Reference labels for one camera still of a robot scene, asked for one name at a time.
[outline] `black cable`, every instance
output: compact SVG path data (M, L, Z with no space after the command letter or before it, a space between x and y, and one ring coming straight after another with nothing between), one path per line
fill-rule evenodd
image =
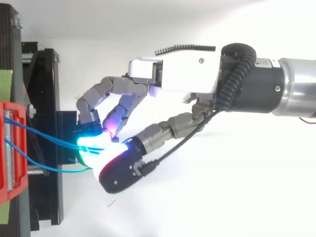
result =
M168 151L162 157L157 159L156 162L159 163L163 161L164 159L166 159L169 155L174 153L177 149L179 149L183 144L185 144L191 137L193 137L197 132L199 132L208 122L211 121L213 117L215 117L219 113L220 111L215 111L214 113L206 117L206 119L203 122L201 122L188 136L186 136L181 142L179 142L176 146L174 146L170 151Z
M213 117L215 117L217 114L219 114L220 112L221 111L217 110L214 113L212 113L211 115L209 115L208 117L206 117L206 119L203 122L201 122L188 136L186 136L181 142L179 142L176 146L174 146L170 151L168 151L162 157L142 165L140 167L140 172L141 172L142 176L146 176L149 173L151 173L160 164L161 161L163 161L169 155L171 155L177 149L179 149L183 144L185 144L191 137L193 137L197 132L199 132L203 128L203 126L205 126L208 122L210 122L211 119Z
M316 122L307 122L306 120L302 119L302 118L299 118L301 121L307 123L307 124L316 124Z
M251 70L257 56L256 51L252 47L243 43L228 44L222 48L221 53L222 55L233 57L236 57L238 54L241 55L241 60L227 80L223 82L217 97L219 110L226 111L232 107L236 94L241 89L242 81Z

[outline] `blue wire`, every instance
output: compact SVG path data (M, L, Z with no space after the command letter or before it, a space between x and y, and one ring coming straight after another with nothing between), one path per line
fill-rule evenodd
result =
M9 123L9 124L12 124L12 125L15 125L15 126L19 126L19 127L22 127L24 129L27 129L31 132L34 132L44 138L46 138L47 140L57 144L57 145L60 145L60 146L64 146L64 147L67 147L67 148L70 148L70 149L74 149L74 150L83 150L83 151L86 151L86 152L91 152L91 153L94 153L94 154L99 154L98 152L93 152L93 151L90 151L90 150L95 150L95 151L102 151L103 149L102 148L92 148L92 147L83 147L83 146L78 146L78 145L75 145L75 144L72 144L72 143L69 143L69 142L66 142L66 141L63 141L63 140L60 140L58 138L55 138L55 137L52 137L52 136L49 136L45 133L42 133L34 128L31 128L31 127L27 127L27 126L24 126L23 124L20 124L12 119L9 119L9 118L6 118L4 117L4 122L6 123Z
M57 144L58 146L62 146L62 147L66 147L66 148L69 148L69 149L72 149L72 150L76 150L76 151L85 151L85 152L90 152L90 153L93 153L93 154L99 154L98 152L95 152L95 151L90 151L88 149L86 149L86 147L79 147L79 146L76 146L74 144L71 144L68 145L66 142L63 142L62 140L59 140L57 138L54 138L54 137L51 137L47 134L42 134L41 132L33 129L33 128L30 128L30 127L26 127L20 123L13 123L13 122L10 122L10 121L4 121L5 123L8 123L8 124L11 124L11 125L14 125L14 126L19 126L19 127L22 127L22 128L25 128L27 130L30 130L36 134L39 134L40 136L44 137L45 139L51 141L52 143L55 143Z
M9 144L11 147L13 147L18 153L20 153L22 156L24 156L30 163L37 165L41 168L47 169L47 170L51 170L51 171L55 171L55 172L63 172L63 173L78 173L78 172L84 172L89 170L90 168L85 168L85 169L75 169L75 170L63 170L63 169L56 169L53 167L48 167L46 165L37 163L36 161L32 160L30 157L28 157L23 151L21 151L19 148L17 148L13 143L11 143L10 141L8 141L7 139L4 139L5 142L7 144Z

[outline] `silver metal cylinder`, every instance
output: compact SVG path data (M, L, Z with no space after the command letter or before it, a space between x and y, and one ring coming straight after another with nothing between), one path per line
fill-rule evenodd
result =
M316 61L281 58L284 91L275 116L310 118L316 115Z
M44 174L43 169L36 165L28 165L28 175Z
M22 54L22 63L23 64L31 63L32 57L33 57L33 54L31 54L31 53L23 53Z

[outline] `coiled black cable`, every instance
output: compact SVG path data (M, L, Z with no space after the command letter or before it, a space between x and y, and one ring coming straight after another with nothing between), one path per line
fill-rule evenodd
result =
M252 47L243 43L228 44L222 48L221 54L228 56L241 55L240 62L224 81L217 95L219 110L226 111L231 109L236 93L241 89L242 81L254 65L257 55Z

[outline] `green tape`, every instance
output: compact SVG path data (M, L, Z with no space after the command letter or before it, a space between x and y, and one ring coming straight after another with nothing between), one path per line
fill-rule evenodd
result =
M10 101L12 70L0 70L0 101ZM8 224L10 202L5 202L0 206L0 224Z
M10 101L12 70L0 70L0 101Z
M0 206L0 225L7 225L9 221L10 202L6 201Z

